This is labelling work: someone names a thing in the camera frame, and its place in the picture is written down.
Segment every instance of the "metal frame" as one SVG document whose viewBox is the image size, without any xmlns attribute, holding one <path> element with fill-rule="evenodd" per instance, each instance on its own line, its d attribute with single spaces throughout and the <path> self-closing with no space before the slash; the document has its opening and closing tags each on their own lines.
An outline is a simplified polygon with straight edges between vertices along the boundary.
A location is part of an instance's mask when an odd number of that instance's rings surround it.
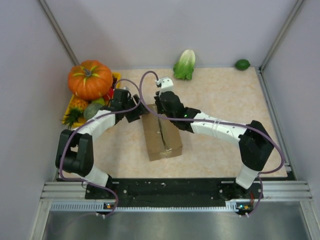
<svg viewBox="0 0 320 240">
<path fill-rule="evenodd" d="M 54 18 L 46 0 L 37 0 L 43 9 L 45 15 L 47 16 L 50 24 L 53 27 L 53 30 L 57 34 L 62 46 L 66 50 L 66 53 L 70 57 L 72 63 L 74 65 L 78 65 L 79 61 L 75 56 L 72 48 L 70 47 L 67 39 L 65 38 L 62 30 L 60 29 L 57 21 Z M 281 44 L 282 40 L 286 36 L 288 29 L 293 24 L 294 20 L 298 16 L 299 12 L 301 11 L 304 3 L 306 0 L 297 0 L 291 13 L 289 14 L 286 22 L 284 23 L 283 27 L 281 28 L 279 34 L 277 35 L 276 39 L 274 40 L 270 50 L 268 51 L 265 59 L 262 62 L 261 67 L 256 68 L 256 73 L 259 79 L 259 83 L 265 98 L 265 102 L 270 114 L 270 118 L 278 138 L 279 145 L 283 150 L 283 153 L 286 157 L 285 168 L 287 172 L 291 172 L 292 168 L 287 147 L 285 145 L 285 140 L 282 135 L 282 127 L 277 118 L 277 113 L 274 108 L 274 102 L 271 99 L 269 88 L 267 81 L 264 76 L 264 70 L 268 65 L 270 59 L 277 51 L 279 45 Z M 310 232 L 310 235 L 313 240 L 320 239 L 320 228 L 319 228 L 319 221 L 316 215 L 315 204 L 312 199 L 312 195 L 306 181 L 291 181 L 291 180 L 268 180 L 263 182 L 263 195 L 264 198 L 261 200 L 262 202 L 300 202 L 301 209 L 305 218 L 306 225 Z M 101 203 L 103 204 L 113 204 L 115 201 L 113 199 L 103 199 L 103 200 L 87 200 L 85 199 L 86 190 L 83 188 L 81 183 L 79 182 L 46 182 L 42 191 L 42 195 L 40 198 L 40 202 L 38 205 L 36 219 L 34 221 L 34 225 L 32 228 L 32 234 L 30 239 L 31 240 L 41 240 L 44 235 L 46 223 L 49 217 L 49 211 L 52 209 L 52 206 L 57 208 L 71 208 L 70 211 L 81 211 L 81 207 L 84 205 L 94 204 L 96 206 L 100 206 Z M 232 209 L 232 204 L 238 201 L 243 201 L 243 199 L 233 199 L 232 201 L 226 202 L 227 208 Z M 67 206 L 68 204 L 72 203 L 76 207 Z M 159 208 L 121 208 L 118 211 L 163 211 L 166 209 L 159 209 Z M 184 208 L 179 209 L 176 208 L 175 211 L 218 211 L 218 208 L 215 207 L 204 207 L 204 208 Z"/>
<path fill-rule="evenodd" d="M 304 217 L 309 228 L 312 239 L 320 239 L 320 229 L 313 211 L 313 199 L 309 185 L 306 181 L 263 181 L 262 202 L 300 202 Z M 69 212 L 84 211 L 85 205 L 98 206 L 100 204 L 114 204 L 114 199 L 85 199 L 86 189 L 81 182 L 46 182 L 44 184 L 40 202 L 37 210 L 31 240 L 41 240 L 45 232 L 45 226 L 52 206 L 54 210 L 60 208 Z M 226 207 L 122 207 L 117 212 L 235 212 L 233 203 L 243 202 L 244 199 L 233 199 L 226 202 Z"/>
<path fill-rule="evenodd" d="M 266 66 L 268 65 L 270 59 L 272 58 L 272 56 L 275 54 L 276 50 L 278 49 L 279 45 L 281 44 L 282 40 L 284 39 L 284 37 L 286 36 L 289 28 L 291 27 L 292 23 L 294 22 L 294 20 L 297 18 L 297 16 L 299 15 L 301 9 L 303 8 L 304 3 L 306 2 L 306 0 L 297 0 L 293 9 L 291 10 L 288 18 L 286 19 L 284 25 L 282 26 L 280 32 L 278 33 L 278 35 L 276 36 L 273 44 L 271 45 L 271 48 L 269 49 L 267 55 L 265 56 L 260 69 L 263 71 L 266 69 Z"/>
<path fill-rule="evenodd" d="M 63 48 L 65 49 L 67 55 L 69 56 L 70 60 L 72 61 L 72 63 L 74 65 L 79 65 L 79 61 L 76 57 L 76 55 L 74 54 L 74 52 L 72 51 L 64 33 L 62 32 L 61 28 L 59 27 L 59 24 L 57 23 L 54 15 L 52 14 L 47 2 L 45 0 L 37 0 L 40 4 L 40 7 L 42 8 L 44 14 L 47 16 L 53 31 L 56 33 L 58 39 L 60 40 Z"/>
</svg>

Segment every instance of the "cardboard box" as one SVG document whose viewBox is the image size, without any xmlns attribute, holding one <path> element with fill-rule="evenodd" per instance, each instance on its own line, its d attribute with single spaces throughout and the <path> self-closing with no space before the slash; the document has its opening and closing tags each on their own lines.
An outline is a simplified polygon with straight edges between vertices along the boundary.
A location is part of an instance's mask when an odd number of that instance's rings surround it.
<svg viewBox="0 0 320 240">
<path fill-rule="evenodd" d="M 155 112 L 155 104 L 148 105 Z M 161 119 L 149 113 L 142 115 L 144 138 L 149 160 L 155 161 L 180 156 L 182 142 L 179 129 L 169 120 Z"/>
</svg>

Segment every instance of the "artificial vegetable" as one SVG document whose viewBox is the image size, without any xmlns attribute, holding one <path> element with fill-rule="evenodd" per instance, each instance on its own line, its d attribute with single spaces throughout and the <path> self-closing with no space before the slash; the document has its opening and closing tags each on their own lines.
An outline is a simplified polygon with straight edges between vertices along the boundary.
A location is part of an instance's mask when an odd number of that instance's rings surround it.
<svg viewBox="0 0 320 240">
<path fill-rule="evenodd" d="M 112 97 L 114 96 L 114 91 L 115 90 L 113 88 L 110 88 L 109 92 L 103 96 L 106 103 L 108 103 L 112 99 Z"/>
<path fill-rule="evenodd" d="M 174 74 L 173 76 L 176 79 L 192 79 L 192 73 L 194 72 L 194 67 L 196 63 L 196 55 L 195 52 L 191 49 L 185 50 L 179 61 L 173 67 Z"/>
<path fill-rule="evenodd" d="M 235 63 L 235 68 L 244 71 L 250 67 L 250 62 L 247 59 L 240 59 Z"/>
<path fill-rule="evenodd" d="M 93 118 L 97 112 L 100 110 L 100 108 L 102 108 L 104 105 L 100 104 L 100 103 L 90 103 L 88 105 L 88 107 L 84 110 L 83 112 L 83 116 L 85 118 L 85 120 L 89 120 L 91 118 Z"/>
<path fill-rule="evenodd" d="M 112 89 L 115 89 L 116 88 L 116 82 L 118 81 L 118 79 L 112 75 L 112 78 L 113 78 L 113 83 L 112 83 Z"/>
<path fill-rule="evenodd" d="M 113 84 L 111 70 L 97 60 L 74 66 L 68 74 L 68 87 L 77 97 L 91 101 L 105 95 Z"/>
<path fill-rule="evenodd" d="M 103 97 L 99 97 L 98 99 L 91 101 L 91 103 L 105 105 L 105 99 Z"/>
<path fill-rule="evenodd" d="M 69 113 L 64 117 L 63 124 L 68 125 L 68 128 L 72 128 L 74 123 L 83 115 L 85 109 L 88 107 L 89 103 L 79 97 L 74 97 L 69 103 Z"/>
</svg>

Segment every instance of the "fruit tray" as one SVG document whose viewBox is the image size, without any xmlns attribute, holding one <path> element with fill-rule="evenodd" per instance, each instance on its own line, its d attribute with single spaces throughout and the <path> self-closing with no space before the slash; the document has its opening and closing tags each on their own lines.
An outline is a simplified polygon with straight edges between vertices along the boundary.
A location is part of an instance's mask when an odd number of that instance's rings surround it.
<svg viewBox="0 0 320 240">
<path fill-rule="evenodd" d="M 119 72 L 113 72 L 112 75 L 113 75 L 117 80 L 121 79 L 121 73 L 119 73 Z M 115 88 L 120 88 L 120 84 L 121 84 L 121 83 L 119 82 L 119 83 L 115 86 Z M 70 107 L 69 107 L 69 105 L 70 105 L 70 102 L 74 99 L 74 97 L 75 97 L 75 95 L 72 94 L 71 99 L 70 99 L 69 104 L 68 104 L 68 107 L 66 108 L 66 111 L 65 111 L 65 113 L 64 113 L 64 116 L 63 116 L 63 118 L 62 118 L 62 123 L 63 123 L 63 124 L 65 123 L 64 119 L 65 119 L 66 116 L 70 113 Z M 83 125 L 84 123 L 86 123 L 86 119 L 85 119 L 83 116 L 81 116 L 81 117 L 78 118 L 78 122 L 75 122 L 75 123 L 72 125 L 72 129 L 77 128 L 77 127 L 80 127 L 80 126 Z"/>
</svg>

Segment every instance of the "pumpkin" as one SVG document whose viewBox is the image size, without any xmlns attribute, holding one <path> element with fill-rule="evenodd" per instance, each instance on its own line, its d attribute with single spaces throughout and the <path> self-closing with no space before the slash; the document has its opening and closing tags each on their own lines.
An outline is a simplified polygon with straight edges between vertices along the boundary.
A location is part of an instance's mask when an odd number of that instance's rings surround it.
<svg viewBox="0 0 320 240">
<path fill-rule="evenodd" d="M 91 101 L 101 98 L 113 84 L 111 70 L 97 60 L 87 60 L 71 68 L 68 87 L 77 97 Z"/>
</svg>

